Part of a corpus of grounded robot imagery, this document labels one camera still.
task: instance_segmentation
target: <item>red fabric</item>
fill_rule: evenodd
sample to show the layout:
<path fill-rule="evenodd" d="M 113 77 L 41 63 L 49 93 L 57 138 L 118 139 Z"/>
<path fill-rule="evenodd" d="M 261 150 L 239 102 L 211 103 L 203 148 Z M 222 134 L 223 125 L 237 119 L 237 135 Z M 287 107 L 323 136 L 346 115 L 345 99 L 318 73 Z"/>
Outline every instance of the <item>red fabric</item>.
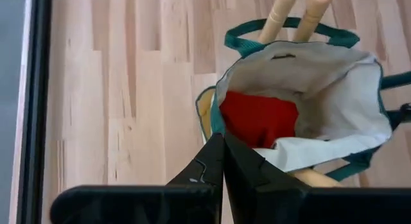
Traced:
<path fill-rule="evenodd" d="M 250 147 L 271 148 L 280 137 L 294 137 L 294 103 L 277 98 L 227 92 L 220 110 L 226 128 Z"/>

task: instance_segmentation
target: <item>black frame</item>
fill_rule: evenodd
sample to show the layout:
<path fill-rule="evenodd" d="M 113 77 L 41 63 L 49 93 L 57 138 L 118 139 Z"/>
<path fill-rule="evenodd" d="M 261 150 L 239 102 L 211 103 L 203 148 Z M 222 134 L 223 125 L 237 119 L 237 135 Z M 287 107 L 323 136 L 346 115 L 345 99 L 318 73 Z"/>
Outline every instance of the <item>black frame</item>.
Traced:
<path fill-rule="evenodd" d="M 17 223 L 41 223 L 52 0 L 31 0 Z"/>

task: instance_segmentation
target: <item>white bag lining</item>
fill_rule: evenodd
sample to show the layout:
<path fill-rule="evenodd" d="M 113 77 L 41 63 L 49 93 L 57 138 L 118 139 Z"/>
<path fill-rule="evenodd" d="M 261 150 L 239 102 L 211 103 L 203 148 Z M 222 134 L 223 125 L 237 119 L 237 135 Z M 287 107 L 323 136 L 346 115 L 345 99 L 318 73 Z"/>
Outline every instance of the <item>white bag lining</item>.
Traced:
<path fill-rule="evenodd" d="M 273 56 L 291 54 L 295 58 Z M 380 112 L 381 69 L 369 53 L 321 42 L 274 42 L 235 63 L 217 83 L 218 104 L 228 90 L 296 104 L 297 137 L 255 149 L 283 171 L 306 168 L 375 148 L 392 135 Z"/>

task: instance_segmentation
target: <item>wooden dowel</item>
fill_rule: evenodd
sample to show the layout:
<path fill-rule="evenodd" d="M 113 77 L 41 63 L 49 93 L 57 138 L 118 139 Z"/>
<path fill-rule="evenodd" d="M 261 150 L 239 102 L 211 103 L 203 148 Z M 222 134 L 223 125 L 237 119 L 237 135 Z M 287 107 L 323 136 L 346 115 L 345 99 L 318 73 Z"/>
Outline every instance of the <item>wooden dowel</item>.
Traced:
<path fill-rule="evenodd" d="M 312 187 L 342 187 L 336 180 L 313 169 L 300 169 L 290 173 L 301 182 Z"/>
<path fill-rule="evenodd" d="M 307 42 L 313 35 L 331 0 L 308 0 L 306 12 L 295 32 L 294 42 Z"/>
<path fill-rule="evenodd" d="M 274 1 L 270 15 L 268 15 L 264 28 L 258 38 L 258 42 L 267 44 L 275 40 L 295 1 L 296 0 Z"/>

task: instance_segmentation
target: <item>hardwood flooring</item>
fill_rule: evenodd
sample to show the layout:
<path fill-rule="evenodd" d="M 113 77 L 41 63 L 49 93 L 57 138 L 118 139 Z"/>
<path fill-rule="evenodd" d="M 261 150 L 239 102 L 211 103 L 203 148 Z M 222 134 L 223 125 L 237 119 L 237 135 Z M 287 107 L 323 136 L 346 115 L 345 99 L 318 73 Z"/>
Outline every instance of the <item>hardwood flooring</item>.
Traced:
<path fill-rule="evenodd" d="M 409 1 L 333 0 L 322 22 L 357 33 L 355 48 L 374 53 L 386 75 L 402 73 L 411 70 Z M 297 0 L 290 16 L 301 17 L 305 2 Z M 239 58 L 224 47 L 225 32 L 266 17 L 272 3 L 53 0 L 45 212 L 76 185 L 165 184 L 185 167 L 202 147 L 195 98 Z M 293 33 L 282 30 L 278 39 Z M 383 100 L 397 108 L 410 94 L 403 87 Z M 344 184 L 410 187 L 410 170 L 411 126 L 403 125 L 371 169 Z M 224 206 L 223 222 L 230 223 L 227 200 Z"/>

